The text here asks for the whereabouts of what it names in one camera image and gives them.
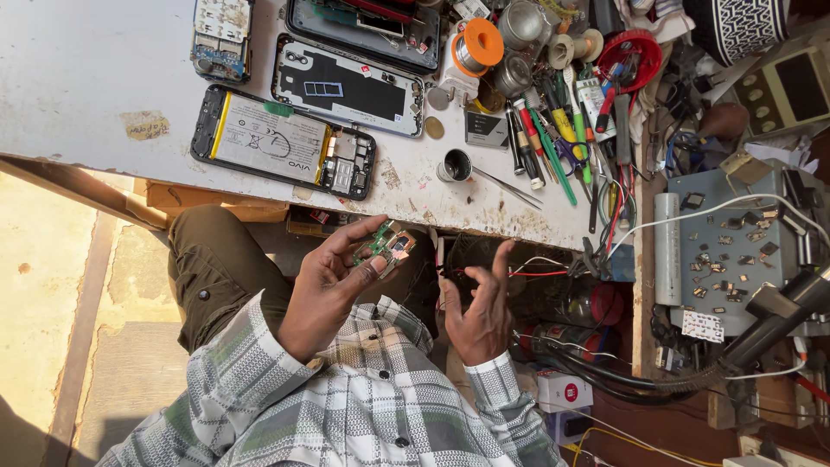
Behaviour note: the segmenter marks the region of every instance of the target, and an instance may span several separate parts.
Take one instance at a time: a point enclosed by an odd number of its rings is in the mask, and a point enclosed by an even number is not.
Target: coin
[[[423,121],[423,126],[427,130],[429,137],[434,140],[440,140],[441,137],[444,136],[444,125],[440,120],[433,116],[427,117],[427,119]]]

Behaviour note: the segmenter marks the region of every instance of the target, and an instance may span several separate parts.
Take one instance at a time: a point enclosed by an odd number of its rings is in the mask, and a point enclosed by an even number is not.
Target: checkered shirt
[[[388,297],[352,307],[308,365],[256,295],[188,363],[188,389],[99,465],[565,466],[505,352],[465,367],[478,413],[427,358],[429,331]]]

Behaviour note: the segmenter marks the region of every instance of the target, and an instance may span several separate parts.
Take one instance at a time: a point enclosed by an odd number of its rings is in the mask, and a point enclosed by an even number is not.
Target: solder wire spool
[[[484,18],[471,19],[452,40],[452,60],[468,76],[482,76],[505,54],[499,30]]]

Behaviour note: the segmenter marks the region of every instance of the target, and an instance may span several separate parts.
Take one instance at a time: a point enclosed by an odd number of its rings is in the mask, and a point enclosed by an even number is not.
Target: workbench
[[[242,91],[271,98],[276,38],[285,31],[284,21],[278,19],[284,3],[256,2],[252,78],[239,86]],[[573,250],[582,249],[586,235],[598,244],[602,225],[596,234],[588,234],[590,204],[574,177],[570,183],[578,205],[572,206],[562,188],[548,179],[546,187],[533,192],[544,202],[541,211],[475,174],[466,183],[437,179],[439,161],[450,149],[460,148],[476,167],[531,191],[526,176],[513,175],[510,152],[464,142],[464,115],[458,106],[435,111],[424,104],[425,115],[444,125],[440,140],[361,128],[378,144],[371,190],[362,202],[340,201],[331,194],[196,161],[190,141],[211,83],[197,76],[189,60],[193,7],[193,0],[0,2],[0,170],[18,176],[38,172],[25,178],[37,182],[45,177],[53,189],[63,184],[61,178],[75,178],[69,188],[58,191],[110,212],[123,201],[95,200],[107,190],[92,189],[94,179],[44,163],[321,209],[388,214],[415,224]],[[144,140],[128,137],[125,128],[135,112],[168,122],[166,134]],[[105,197],[115,195],[108,192]]]

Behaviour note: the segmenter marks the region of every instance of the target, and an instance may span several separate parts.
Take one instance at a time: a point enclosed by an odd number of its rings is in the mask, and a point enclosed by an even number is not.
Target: metal cup
[[[462,150],[449,150],[435,168],[435,173],[441,181],[462,182],[472,174],[472,160]]]

